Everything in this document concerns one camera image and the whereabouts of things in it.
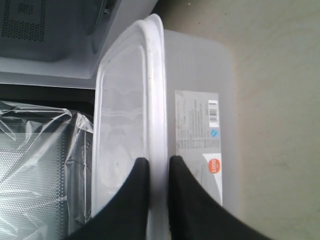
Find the orange circle label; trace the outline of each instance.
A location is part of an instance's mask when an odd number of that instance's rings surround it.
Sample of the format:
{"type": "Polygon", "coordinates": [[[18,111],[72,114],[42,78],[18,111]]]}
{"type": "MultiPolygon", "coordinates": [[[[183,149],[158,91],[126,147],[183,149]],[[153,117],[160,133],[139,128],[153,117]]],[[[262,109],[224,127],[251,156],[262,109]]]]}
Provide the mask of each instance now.
{"type": "Polygon", "coordinates": [[[217,174],[218,172],[220,172],[220,168],[221,168],[220,161],[215,158],[211,159],[209,161],[208,168],[210,173],[217,174]]]}

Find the clear plastic wrap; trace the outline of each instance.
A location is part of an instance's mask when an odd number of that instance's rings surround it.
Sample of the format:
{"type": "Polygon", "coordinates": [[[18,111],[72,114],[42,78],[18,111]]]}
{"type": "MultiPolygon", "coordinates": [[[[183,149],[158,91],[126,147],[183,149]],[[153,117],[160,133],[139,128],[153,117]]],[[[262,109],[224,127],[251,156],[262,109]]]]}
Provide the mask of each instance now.
{"type": "Polygon", "coordinates": [[[90,219],[90,118],[0,101],[1,240],[60,240],[90,219]]]}

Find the product label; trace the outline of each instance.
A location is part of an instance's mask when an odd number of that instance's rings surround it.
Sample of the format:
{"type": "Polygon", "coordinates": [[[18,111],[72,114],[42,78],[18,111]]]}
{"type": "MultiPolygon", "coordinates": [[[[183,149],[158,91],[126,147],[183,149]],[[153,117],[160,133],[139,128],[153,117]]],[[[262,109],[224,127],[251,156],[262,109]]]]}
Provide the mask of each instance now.
{"type": "Polygon", "coordinates": [[[175,91],[176,154],[222,204],[222,154],[217,93],[175,91]]]}

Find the barcode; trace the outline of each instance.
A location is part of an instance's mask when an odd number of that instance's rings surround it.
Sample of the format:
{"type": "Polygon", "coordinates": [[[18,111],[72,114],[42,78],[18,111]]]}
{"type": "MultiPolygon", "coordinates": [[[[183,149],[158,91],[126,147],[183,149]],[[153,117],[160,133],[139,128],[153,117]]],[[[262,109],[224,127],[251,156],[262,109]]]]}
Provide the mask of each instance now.
{"type": "Polygon", "coordinates": [[[209,125],[210,125],[210,128],[218,128],[219,127],[219,106],[218,106],[218,101],[209,100],[208,109],[209,109],[209,125]]]}

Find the beige floor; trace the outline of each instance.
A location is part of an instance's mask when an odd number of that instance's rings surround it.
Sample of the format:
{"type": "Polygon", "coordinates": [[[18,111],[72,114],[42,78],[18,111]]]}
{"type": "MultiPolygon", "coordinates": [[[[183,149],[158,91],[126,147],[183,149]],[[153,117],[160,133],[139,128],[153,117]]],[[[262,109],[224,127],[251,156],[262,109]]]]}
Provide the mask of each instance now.
{"type": "Polygon", "coordinates": [[[163,0],[166,29],[221,42],[236,79],[243,221],[320,239],[320,0],[163,0]]]}

